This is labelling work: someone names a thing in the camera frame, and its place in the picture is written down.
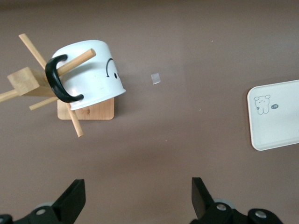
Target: cartoon bear drawing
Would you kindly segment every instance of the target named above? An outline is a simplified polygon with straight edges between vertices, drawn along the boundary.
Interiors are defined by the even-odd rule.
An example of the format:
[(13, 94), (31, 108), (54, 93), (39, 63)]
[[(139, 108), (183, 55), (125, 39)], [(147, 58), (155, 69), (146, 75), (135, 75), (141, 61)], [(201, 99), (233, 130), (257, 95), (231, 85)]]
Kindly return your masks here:
[(254, 97), (256, 109), (259, 115), (269, 112), (270, 95)]

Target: wooden dowel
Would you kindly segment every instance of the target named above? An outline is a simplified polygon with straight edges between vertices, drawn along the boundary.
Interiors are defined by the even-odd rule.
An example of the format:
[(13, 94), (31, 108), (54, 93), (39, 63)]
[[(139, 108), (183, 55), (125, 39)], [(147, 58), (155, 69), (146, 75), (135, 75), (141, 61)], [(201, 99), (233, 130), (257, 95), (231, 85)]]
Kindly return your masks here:
[[(63, 66), (61, 66), (60, 68), (58, 68), (57, 69), (58, 75), (59, 76), (64, 75), (68, 71), (76, 68), (77, 66), (88, 61), (89, 59), (91, 59), (94, 56), (96, 56), (95, 51), (93, 49), (89, 49), (88, 51), (84, 52), (83, 54), (79, 55), (78, 57), (74, 58), (73, 60), (69, 61), (68, 63), (66, 63)], [(40, 108), (47, 104), (50, 104), (50, 103), (56, 101), (57, 99), (58, 99), (57, 97), (52, 97), (52, 98), (44, 100), (40, 103), (34, 104), (34, 105), (30, 106), (29, 108), (31, 109), (31, 107), (32, 107), (33, 109), (31, 109), (31, 110), (35, 110), (37, 108)]]
[(26, 45), (28, 50), (32, 53), (34, 58), (38, 61), (38, 63), (41, 65), (43, 69), (45, 69), (47, 62), (43, 58), (43, 56), (38, 52), (36, 47), (33, 45), (31, 40), (27, 37), (26, 34), (19, 35), (19, 38), (23, 41), (23, 43)]
[(8, 92), (4, 92), (4, 93), (0, 94), (0, 103), (4, 102), (6, 100), (9, 100), (9, 99), (18, 97), (18, 96), (19, 96), (19, 94), (18, 94), (17, 90), (11, 90)]
[(71, 110), (71, 105), (70, 104), (67, 103), (66, 106), (67, 106), (67, 110), (69, 112), (69, 115), (71, 116), (71, 120), (72, 120), (73, 125), (75, 127), (77, 136), (79, 138), (82, 135), (84, 135), (84, 133), (83, 133), (83, 130), (82, 130), (80, 124), (79, 124), (79, 120), (78, 120), (78, 117), (76, 115), (76, 112)]
[(51, 97), (51, 98), (46, 99), (46, 100), (44, 100), (44, 101), (42, 101), (42, 102), (39, 102), (39, 103), (34, 104), (34, 105), (31, 105), (29, 108), (30, 108), (30, 110), (35, 110), (35, 109), (37, 109), (37, 108), (40, 108), (40, 107), (42, 107), (42, 106), (45, 106), (45, 105), (47, 105), (47, 104), (49, 104), (49, 103), (52, 103), (52, 102), (55, 102), (55, 101), (57, 101), (57, 100), (58, 100), (57, 97)]
[[(23, 43), (26, 45), (26, 47), (29, 49), (29, 51), (33, 54), (33, 56), (36, 58), (36, 60), (39, 62), (39, 64), (42, 66), (42, 68), (45, 69), (46, 64), (47, 64), (46, 61), (44, 60), (43, 56), (38, 52), (38, 50), (33, 45), (31, 40), (27, 37), (27, 35), (26, 34), (21, 34), (21, 35), (19, 35), (19, 37), (23, 41)], [(78, 117), (76, 116), (76, 114), (74, 115), (73, 112), (69, 109), (69, 114), (70, 114), (71, 120), (74, 124), (74, 128), (76, 129), (78, 137), (80, 137), (79, 135), (82, 132), (82, 128), (80, 126)]]
[(73, 60), (69, 61), (68, 63), (64, 64), (60, 68), (57, 69), (58, 75), (62, 76), (68, 71), (76, 68), (80, 64), (88, 61), (92, 57), (96, 56), (94, 49), (89, 49), (88, 51), (84, 52), (83, 54), (79, 55), (78, 57), (74, 58)]

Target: white plate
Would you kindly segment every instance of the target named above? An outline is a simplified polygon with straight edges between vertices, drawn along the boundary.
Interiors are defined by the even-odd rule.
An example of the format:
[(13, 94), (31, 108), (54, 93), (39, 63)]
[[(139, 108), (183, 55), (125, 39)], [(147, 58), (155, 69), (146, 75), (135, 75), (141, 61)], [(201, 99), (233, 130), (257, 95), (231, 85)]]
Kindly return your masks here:
[(299, 80), (254, 87), (247, 102), (256, 150), (299, 143)]

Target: wooden base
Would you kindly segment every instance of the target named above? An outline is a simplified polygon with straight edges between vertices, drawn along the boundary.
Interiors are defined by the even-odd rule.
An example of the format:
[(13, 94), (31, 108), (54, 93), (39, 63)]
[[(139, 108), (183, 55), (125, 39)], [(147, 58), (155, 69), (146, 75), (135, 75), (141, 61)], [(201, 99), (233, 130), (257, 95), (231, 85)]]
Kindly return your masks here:
[[(114, 98), (76, 110), (79, 120), (111, 120), (114, 117)], [(57, 115), (61, 120), (70, 120), (66, 104), (57, 101)]]

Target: transparent square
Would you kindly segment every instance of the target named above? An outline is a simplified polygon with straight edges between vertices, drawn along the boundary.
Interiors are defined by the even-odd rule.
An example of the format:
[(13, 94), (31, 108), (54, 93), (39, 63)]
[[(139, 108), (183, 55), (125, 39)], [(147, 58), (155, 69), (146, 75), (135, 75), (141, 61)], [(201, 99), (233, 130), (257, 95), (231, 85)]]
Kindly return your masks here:
[(159, 73), (152, 74), (150, 76), (151, 76), (151, 80), (153, 81), (153, 84), (157, 84), (161, 82)]

